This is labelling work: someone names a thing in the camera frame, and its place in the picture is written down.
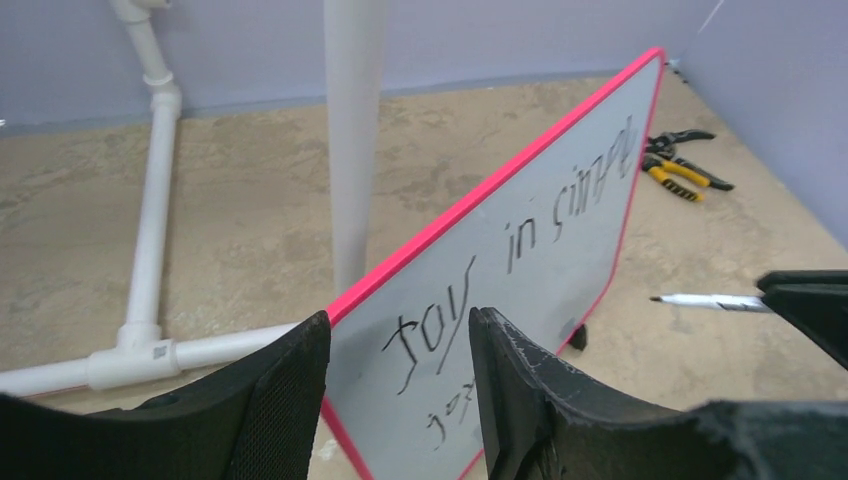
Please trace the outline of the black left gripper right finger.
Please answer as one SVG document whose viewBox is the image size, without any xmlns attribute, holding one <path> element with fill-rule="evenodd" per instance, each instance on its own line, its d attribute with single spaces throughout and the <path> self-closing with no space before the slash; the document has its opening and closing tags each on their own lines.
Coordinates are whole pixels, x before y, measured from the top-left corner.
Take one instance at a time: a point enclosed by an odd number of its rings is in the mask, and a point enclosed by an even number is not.
<svg viewBox="0 0 848 480">
<path fill-rule="evenodd" d="M 492 479 L 843 479 L 843 402 L 710 401 L 677 411 L 585 374 L 498 310 L 470 311 Z"/>
</svg>

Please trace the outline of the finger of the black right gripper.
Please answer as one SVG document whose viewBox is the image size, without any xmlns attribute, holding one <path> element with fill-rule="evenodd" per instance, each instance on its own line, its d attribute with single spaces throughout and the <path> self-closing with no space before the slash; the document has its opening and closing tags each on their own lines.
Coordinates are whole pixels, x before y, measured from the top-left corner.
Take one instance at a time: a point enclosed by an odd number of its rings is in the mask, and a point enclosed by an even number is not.
<svg viewBox="0 0 848 480">
<path fill-rule="evenodd" d="M 774 270 L 756 281 L 756 286 L 765 292 L 776 285 L 847 285 L 846 269 L 828 270 Z"/>
<path fill-rule="evenodd" d="M 785 284 L 768 288 L 763 302 L 847 368 L 847 287 Z"/>
</svg>

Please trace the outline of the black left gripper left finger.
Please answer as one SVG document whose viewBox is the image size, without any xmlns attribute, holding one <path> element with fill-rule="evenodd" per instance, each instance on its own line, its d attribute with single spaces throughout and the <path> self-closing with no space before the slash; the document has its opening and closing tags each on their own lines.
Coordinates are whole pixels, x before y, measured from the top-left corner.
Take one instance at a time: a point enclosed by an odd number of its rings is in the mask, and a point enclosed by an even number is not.
<svg viewBox="0 0 848 480">
<path fill-rule="evenodd" d="M 131 410 L 1 398 L 5 479 L 304 479 L 330 358 L 319 311 L 268 346 Z"/>
</svg>

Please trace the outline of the white marker pen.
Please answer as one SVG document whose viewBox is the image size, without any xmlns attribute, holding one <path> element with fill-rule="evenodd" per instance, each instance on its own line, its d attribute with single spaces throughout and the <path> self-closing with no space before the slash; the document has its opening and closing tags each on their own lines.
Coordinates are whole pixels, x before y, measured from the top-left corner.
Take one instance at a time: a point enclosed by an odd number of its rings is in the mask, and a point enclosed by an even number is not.
<svg viewBox="0 0 848 480">
<path fill-rule="evenodd" d="M 650 300 L 653 302 L 684 307 L 751 313 L 772 313 L 772 310 L 758 296 L 677 293 L 651 296 Z"/>
</svg>

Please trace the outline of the red framed whiteboard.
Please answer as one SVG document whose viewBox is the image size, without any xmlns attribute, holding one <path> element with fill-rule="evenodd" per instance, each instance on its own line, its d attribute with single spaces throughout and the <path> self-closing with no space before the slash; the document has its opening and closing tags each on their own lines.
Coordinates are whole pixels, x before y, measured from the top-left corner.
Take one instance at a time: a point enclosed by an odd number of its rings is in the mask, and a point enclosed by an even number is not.
<svg viewBox="0 0 848 480">
<path fill-rule="evenodd" d="M 607 292 L 664 64 L 645 52 L 328 307 L 322 414 L 361 478 L 480 457 L 473 309 L 558 352 Z"/>
</svg>

